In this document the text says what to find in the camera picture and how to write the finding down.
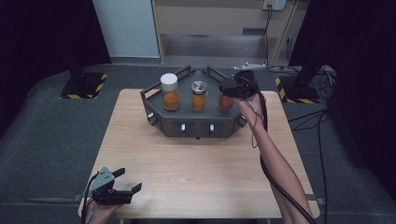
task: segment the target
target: jar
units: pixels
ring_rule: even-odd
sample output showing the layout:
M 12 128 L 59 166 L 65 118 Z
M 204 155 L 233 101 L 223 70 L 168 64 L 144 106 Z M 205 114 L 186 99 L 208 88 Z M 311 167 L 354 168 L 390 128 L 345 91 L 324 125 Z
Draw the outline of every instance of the jar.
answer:
M 233 98 L 224 95 L 221 91 L 219 96 L 219 107 L 221 109 L 230 109 L 233 107 Z
M 161 76 L 161 87 L 163 88 L 163 107 L 167 110 L 176 110 L 180 106 L 177 92 L 177 76 L 167 73 Z
M 191 105 L 195 111 L 204 111 L 206 106 L 206 83 L 194 81 L 191 84 Z

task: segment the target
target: white wall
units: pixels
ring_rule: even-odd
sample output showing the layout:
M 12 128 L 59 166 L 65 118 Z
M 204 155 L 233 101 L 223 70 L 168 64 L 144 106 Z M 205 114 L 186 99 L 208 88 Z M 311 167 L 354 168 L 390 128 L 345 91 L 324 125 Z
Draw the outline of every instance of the white wall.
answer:
M 149 0 L 93 0 L 110 57 L 160 58 Z

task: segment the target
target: wooden table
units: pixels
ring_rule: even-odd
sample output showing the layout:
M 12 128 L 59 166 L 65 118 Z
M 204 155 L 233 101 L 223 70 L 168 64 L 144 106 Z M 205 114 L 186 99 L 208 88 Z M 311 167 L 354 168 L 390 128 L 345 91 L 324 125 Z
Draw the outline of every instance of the wooden table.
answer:
M 124 167 L 114 189 L 142 190 L 116 218 L 278 218 L 281 217 L 259 150 L 252 148 L 248 126 L 230 138 L 168 138 L 150 126 L 140 90 L 123 90 L 115 105 L 92 175 L 106 166 Z M 313 194 L 285 112 L 274 91 L 264 91 L 269 134 Z M 318 204 L 309 202 L 314 217 Z

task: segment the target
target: black curtain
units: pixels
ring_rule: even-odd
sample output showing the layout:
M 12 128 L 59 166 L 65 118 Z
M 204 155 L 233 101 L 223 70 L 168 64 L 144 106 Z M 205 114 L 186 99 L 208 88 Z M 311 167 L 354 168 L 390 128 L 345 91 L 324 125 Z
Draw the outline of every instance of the black curtain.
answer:
M 318 66 L 335 70 L 334 123 L 354 162 L 364 162 L 396 202 L 394 8 L 392 0 L 312 0 L 290 65 L 304 66 L 316 53 Z
M 0 15 L 1 136 L 38 80 L 69 69 L 67 58 L 79 66 L 110 59 L 92 0 L 6 0 Z

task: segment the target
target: yellow and black tape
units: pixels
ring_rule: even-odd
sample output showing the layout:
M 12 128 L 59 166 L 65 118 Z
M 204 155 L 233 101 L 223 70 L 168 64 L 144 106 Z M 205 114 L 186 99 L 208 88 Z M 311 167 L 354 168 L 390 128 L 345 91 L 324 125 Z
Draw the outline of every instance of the yellow and black tape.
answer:
M 89 93 L 89 94 L 61 94 L 62 99 L 93 99 L 96 98 L 96 96 L 99 95 L 99 92 L 102 90 L 103 85 L 105 84 L 105 81 L 107 79 L 107 75 L 103 74 L 100 82 L 98 83 L 96 87 L 96 91 Z
M 275 79 L 275 83 L 276 83 L 277 89 L 279 91 L 280 99 L 282 100 L 283 103 L 294 103 L 294 104 L 319 104 L 320 103 L 319 99 L 292 99 L 292 98 L 289 98 L 288 95 L 286 94 L 285 89 L 283 88 L 283 85 L 280 82 L 279 78 Z

